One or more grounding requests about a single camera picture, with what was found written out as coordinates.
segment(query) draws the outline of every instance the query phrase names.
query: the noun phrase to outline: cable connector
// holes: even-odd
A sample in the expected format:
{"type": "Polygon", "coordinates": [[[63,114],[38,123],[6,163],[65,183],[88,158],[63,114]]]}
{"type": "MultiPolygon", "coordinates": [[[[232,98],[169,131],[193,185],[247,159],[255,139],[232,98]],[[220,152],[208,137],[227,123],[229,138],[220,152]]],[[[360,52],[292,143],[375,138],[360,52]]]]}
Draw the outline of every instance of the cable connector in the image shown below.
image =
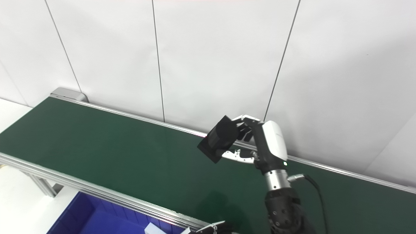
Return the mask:
{"type": "Polygon", "coordinates": [[[287,181],[289,181],[289,183],[292,183],[292,182],[295,182],[299,179],[304,179],[304,178],[305,178],[304,174],[296,174],[296,175],[289,176],[287,178],[287,181]]]}

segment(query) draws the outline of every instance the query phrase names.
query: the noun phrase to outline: silver metal cylinder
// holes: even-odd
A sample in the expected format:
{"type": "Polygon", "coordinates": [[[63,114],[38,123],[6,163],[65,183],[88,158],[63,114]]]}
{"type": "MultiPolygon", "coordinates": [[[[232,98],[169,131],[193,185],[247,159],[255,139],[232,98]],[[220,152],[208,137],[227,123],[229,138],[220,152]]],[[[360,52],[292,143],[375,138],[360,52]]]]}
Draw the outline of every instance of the silver metal cylinder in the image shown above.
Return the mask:
{"type": "Polygon", "coordinates": [[[290,183],[287,181],[286,170],[272,170],[264,174],[264,177],[266,178],[269,191],[290,188],[290,183]]]}

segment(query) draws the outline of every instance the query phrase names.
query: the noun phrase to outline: white wall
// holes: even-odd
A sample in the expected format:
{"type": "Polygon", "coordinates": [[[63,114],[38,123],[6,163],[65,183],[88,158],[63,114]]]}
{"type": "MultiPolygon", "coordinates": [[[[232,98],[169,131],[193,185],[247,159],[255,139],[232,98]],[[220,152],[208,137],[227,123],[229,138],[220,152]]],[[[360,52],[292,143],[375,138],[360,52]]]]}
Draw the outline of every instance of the white wall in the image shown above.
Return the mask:
{"type": "Polygon", "coordinates": [[[250,114],[291,155],[416,184],[414,1],[302,0],[287,48],[297,0],[47,3],[0,2],[0,98],[81,89],[206,132],[250,114]]]}

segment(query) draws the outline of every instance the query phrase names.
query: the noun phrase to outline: black cable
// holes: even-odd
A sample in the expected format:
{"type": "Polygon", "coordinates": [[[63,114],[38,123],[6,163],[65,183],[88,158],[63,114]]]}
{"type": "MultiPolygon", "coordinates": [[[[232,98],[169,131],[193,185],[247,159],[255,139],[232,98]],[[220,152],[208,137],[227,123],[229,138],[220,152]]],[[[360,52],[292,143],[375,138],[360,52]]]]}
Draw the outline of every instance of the black cable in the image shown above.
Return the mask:
{"type": "Polygon", "coordinates": [[[309,175],[303,175],[303,177],[305,178],[305,180],[309,181],[309,183],[311,183],[318,192],[319,200],[321,201],[321,206],[322,206],[322,215],[324,217],[325,233],[328,234],[329,232],[328,232],[327,212],[325,209],[324,199],[322,198],[321,189],[319,188],[319,185],[317,184],[317,182],[315,182],[309,175]]]}

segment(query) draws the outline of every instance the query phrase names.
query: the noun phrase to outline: metal frame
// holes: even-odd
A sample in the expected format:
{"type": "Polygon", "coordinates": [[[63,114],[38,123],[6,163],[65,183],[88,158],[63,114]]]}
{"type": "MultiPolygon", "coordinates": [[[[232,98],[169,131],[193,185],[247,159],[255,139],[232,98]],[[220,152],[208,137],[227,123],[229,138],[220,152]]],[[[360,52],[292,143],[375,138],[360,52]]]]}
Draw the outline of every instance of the metal frame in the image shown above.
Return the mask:
{"type": "Polygon", "coordinates": [[[30,173],[25,173],[33,182],[40,188],[40,190],[46,195],[52,198],[56,197],[59,191],[56,191],[49,183],[43,178],[37,177],[30,173]]]}
{"type": "MultiPolygon", "coordinates": [[[[72,91],[72,94],[75,94],[76,96],[79,97],[79,92],[74,92],[72,91]]],[[[167,124],[164,122],[160,122],[157,120],[153,120],[153,119],[149,119],[149,118],[144,118],[144,117],[140,117],[137,115],[132,115],[129,113],[125,113],[125,112],[121,112],[118,110],[113,110],[113,109],[109,109],[106,107],[102,107],[102,106],[98,106],[98,105],[94,105],[91,103],[87,103],[84,101],[81,101],[77,98],[74,97],[68,97],[68,95],[60,95],[60,93],[52,93],[50,95],[50,97],[53,98],[57,98],[60,100],[64,100],[64,101],[68,101],[68,102],[72,102],[78,105],[83,105],[86,107],[90,107],[90,108],[95,108],[98,110],[102,110],[102,111],[106,111],[106,112],[110,112],[116,115],[122,115],[122,116],[126,116],[129,118],[133,118],[133,119],[137,119],[137,120],[141,120],[141,121],[145,121],[145,122],[149,122],[149,123],[153,123],[153,124],[157,124],[160,126],[164,126],[164,127],[168,127],[171,129],[175,129],[178,131],[182,131],[182,132],[186,132],[189,134],[193,134],[196,136],[200,136],[200,137],[205,137],[206,133],[203,132],[199,132],[199,131],[195,131],[195,130],[191,130],[191,129],[187,129],[187,128],[183,128],[183,127],[179,127],[173,124],[167,124]]],[[[247,148],[247,149],[256,149],[255,146],[249,145],[249,144],[245,144],[245,143],[241,143],[241,142],[236,142],[234,145],[239,146],[239,147],[243,147],[243,148],[247,148]]],[[[296,158],[296,157],[292,157],[292,156],[288,156],[289,160],[294,161],[294,162],[299,162],[299,163],[303,163],[312,167],[316,167],[319,169],[323,169],[323,170],[327,170],[330,172],[334,172],[334,173],[338,173],[338,174],[342,174],[345,176],[349,176],[349,177],[353,177],[356,179],[362,179],[365,181],[369,181],[369,182],[373,182],[376,184],[380,184],[380,185],[384,185],[387,187],[391,187],[391,188],[395,188],[395,189],[399,189],[405,192],[410,192],[413,194],[416,194],[416,188],[412,188],[412,187],[406,187],[406,186],[402,186],[399,184],[395,184],[395,183],[390,183],[387,181],[383,181],[383,180],[379,180],[379,179],[375,179],[372,177],[368,177],[368,176],[364,176],[364,175],[360,175],[357,173],[353,173],[353,172],[349,172],[346,170],[342,170],[342,169],[338,169],[335,167],[330,167],[330,166],[326,166],[323,164],[319,164],[319,163],[315,163],[309,160],[305,160],[305,159],[301,159],[301,158],[296,158]]],[[[3,154],[0,153],[0,162],[10,165],[12,167],[15,167],[17,169],[20,169],[21,171],[24,171],[26,173],[29,174],[33,174],[35,176],[41,177],[41,178],[46,178],[46,179],[50,179],[52,181],[55,181],[59,184],[65,185],[65,186],[69,186],[72,187],[74,189],[80,190],[81,192],[102,198],[104,200],[107,200],[109,202],[113,202],[119,205],[122,205],[124,207],[130,208],[132,210],[135,211],[139,211],[141,213],[144,213],[146,215],[158,218],[162,221],[168,222],[170,224],[174,224],[174,225],[178,225],[181,227],[190,227],[192,230],[197,230],[200,229],[206,225],[208,225],[208,223],[203,222],[201,220],[198,219],[194,219],[192,217],[174,212],[172,210],[157,206],[155,204],[116,192],[114,190],[78,179],[76,177],[72,177],[66,174],[63,174],[61,172],[57,172],[45,167],[42,167],[40,165],[36,165],[18,158],[15,158],[13,156],[7,155],[7,154],[3,154]]]]}

